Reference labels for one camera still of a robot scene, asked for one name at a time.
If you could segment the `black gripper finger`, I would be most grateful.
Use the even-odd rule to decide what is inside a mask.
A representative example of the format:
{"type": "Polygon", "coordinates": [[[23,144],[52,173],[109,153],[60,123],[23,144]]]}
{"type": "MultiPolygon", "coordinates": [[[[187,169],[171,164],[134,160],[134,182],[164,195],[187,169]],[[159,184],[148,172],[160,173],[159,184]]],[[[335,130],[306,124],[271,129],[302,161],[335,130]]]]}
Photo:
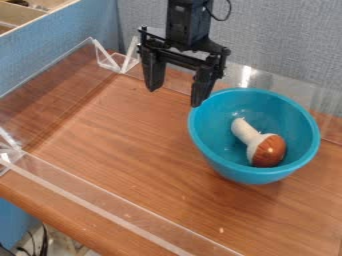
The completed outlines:
{"type": "Polygon", "coordinates": [[[208,98],[218,76],[212,67],[203,66],[195,74],[191,86],[191,106],[198,107],[208,98]]]}
{"type": "Polygon", "coordinates": [[[166,62],[159,58],[159,54],[150,50],[142,50],[142,64],[146,87],[154,92],[163,86],[166,76],[166,62]]]}

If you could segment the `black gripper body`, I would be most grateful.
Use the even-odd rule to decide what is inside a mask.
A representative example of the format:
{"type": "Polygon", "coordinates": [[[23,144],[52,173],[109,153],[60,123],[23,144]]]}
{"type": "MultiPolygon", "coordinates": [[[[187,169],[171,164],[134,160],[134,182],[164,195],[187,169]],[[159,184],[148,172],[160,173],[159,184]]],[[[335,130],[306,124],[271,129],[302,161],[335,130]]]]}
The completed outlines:
{"type": "Polygon", "coordinates": [[[212,67],[218,78],[223,76],[230,49],[210,39],[211,20],[223,22],[228,19],[212,13],[214,0],[168,0],[166,28],[148,26],[139,28],[142,50],[150,49],[168,64],[194,70],[212,67]]]}

